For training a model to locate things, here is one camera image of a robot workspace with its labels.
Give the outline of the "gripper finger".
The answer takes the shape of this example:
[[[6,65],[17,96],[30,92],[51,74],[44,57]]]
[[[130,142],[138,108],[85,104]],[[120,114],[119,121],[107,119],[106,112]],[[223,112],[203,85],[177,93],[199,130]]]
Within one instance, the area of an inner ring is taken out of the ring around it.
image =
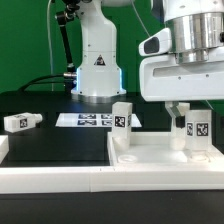
[[[185,116],[181,114],[180,104],[174,101],[167,101],[165,103],[165,108],[172,118],[172,124],[176,128],[185,127]]]

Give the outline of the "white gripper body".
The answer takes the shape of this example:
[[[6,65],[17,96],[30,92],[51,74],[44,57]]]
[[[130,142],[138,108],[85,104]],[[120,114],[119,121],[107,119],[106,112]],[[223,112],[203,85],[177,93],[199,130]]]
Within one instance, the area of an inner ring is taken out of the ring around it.
[[[144,59],[140,91],[146,101],[224,99],[224,61],[178,65],[171,55]]]

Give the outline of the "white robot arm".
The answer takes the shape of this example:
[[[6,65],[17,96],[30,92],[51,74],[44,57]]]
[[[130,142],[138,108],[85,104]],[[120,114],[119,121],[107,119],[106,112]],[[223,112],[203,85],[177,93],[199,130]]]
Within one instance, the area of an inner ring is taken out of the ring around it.
[[[103,7],[133,0],[76,0],[69,12],[80,19],[83,56],[72,94],[86,100],[123,94],[116,63],[116,28]],[[180,101],[224,99],[224,0],[151,0],[165,27],[139,44],[140,91],[146,101],[164,101],[175,126],[183,128]]]

